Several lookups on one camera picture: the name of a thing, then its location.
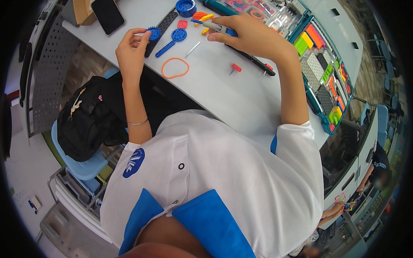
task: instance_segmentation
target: person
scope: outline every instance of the person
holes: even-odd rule
[[[321,158],[297,50],[247,14],[214,22],[238,37],[215,32],[208,44],[277,65],[282,124],[275,155],[205,110],[169,115],[153,136],[140,94],[150,31],[129,30],[115,51],[129,142],[100,209],[102,228],[123,258],[282,257],[322,216]]]
[[[385,150],[376,142],[376,150],[366,175],[357,187],[356,192],[365,191],[371,183],[379,190],[385,190],[392,181],[392,172],[389,168],[389,159]]]
[[[394,114],[397,117],[404,116],[404,111],[401,109],[400,101],[397,101],[397,107],[395,109],[389,108],[389,113]]]
[[[323,212],[320,222],[317,225],[317,228],[324,225],[326,222],[337,218],[338,215],[344,212],[344,203],[336,203],[334,206]],[[303,257],[303,258],[317,258],[321,254],[321,249],[319,245],[312,244],[318,239],[317,229],[309,236],[301,245],[292,250],[288,257]]]

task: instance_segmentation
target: blue container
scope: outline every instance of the blue container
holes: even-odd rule
[[[179,15],[184,18],[192,17],[197,12],[197,6],[194,0],[179,0],[175,5]]]

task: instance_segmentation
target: smartphone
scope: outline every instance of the smartphone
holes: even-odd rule
[[[91,7],[106,36],[126,23],[114,0],[95,0]]]

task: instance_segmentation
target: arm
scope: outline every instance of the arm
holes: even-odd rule
[[[356,192],[359,192],[361,189],[363,189],[364,185],[365,185],[366,182],[367,182],[368,177],[371,175],[371,173],[373,172],[373,170],[374,170],[374,165],[371,164],[370,167],[369,167],[368,170],[367,170],[366,175],[364,176],[363,180],[361,181],[360,185],[358,186]]]
[[[336,218],[338,215],[340,215],[341,213],[343,213],[344,204],[338,204],[338,205],[336,204],[336,205],[334,205],[334,207],[331,208],[329,211],[333,210],[336,206],[339,207],[338,210],[335,211],[333,214],[331,214],[331,215],[329,215],[329,216],[327,216],[327,217],[325,217],[325,218],[322,218],[322,219],[320,220],[320,222],[318,223],[317,227],[321,227],[323,224],[327,223],[328,221]]]
[[[136,144],[142,144],[152,138],[151,126],[147,120],[139,87],[146,45],[151,35],[151,31],[145,31],[144,28],[129,30],[115,51],[123,79],[123,99],[128,122],[129,141]],[[144,33],[144,35],[136,36],[135,34],[138,33]]]
[[[248,14],[217,17],[213,22],[235,29],[238,37],[212,33],[208,36],[209,41],[223,42],[253,56],[270,59],[277,65],[281,84],[281,122],[302,125],[308,121],[307,99],[295,47]]]

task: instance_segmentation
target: orange plastic part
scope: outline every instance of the orange plastic part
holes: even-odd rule
[[[334,88],[334,78],[330,77],[330,80],[328,81],[328,84],[330,85],[331,91],[333,91],[333,96],[337,96],[337,92],[335,91]]]
[[[178,75],[174,75],[174,76],[171,76],[171,77],[167,77],[167,76],[164,74],[164,66],[165,66],[165,64],[166,64],[167,62],[171,61],[172,59],[178,59],[178,60],[181,60],[182,62],[184,62],[184,63],[188,66],[188,69],[186,70],[186,72],[184,72],[183,74],[178,74]],[[162,69],[161,69],[161,73],[162,73],[162,75],[163,75],[166,79],[172,79],[172,78],[175,78],[175,77],[183,76],[183,75],[185,75],[188,71],[189,71],[189,65],[188,65],[188,63],[185,62],[182,58],[179,58],[179,57],[169,58],[169,59],[162,65]]]
[[[312,27],[308,26],[306,28],[306,31],[310,35],[310,37],[314,40],[314,42],[317,45],[317,49],[320,49],[323,45],[323,42],[320,40],[320,38],[317,36],[317,33],[313,30]]]
[[[204,17],[205,15],[208,15],[206,12],[196,12],[194,13],[194,15],[192,16],[192,18],[194,18],[194,20],[198,20],[201,19],[202,17]]]

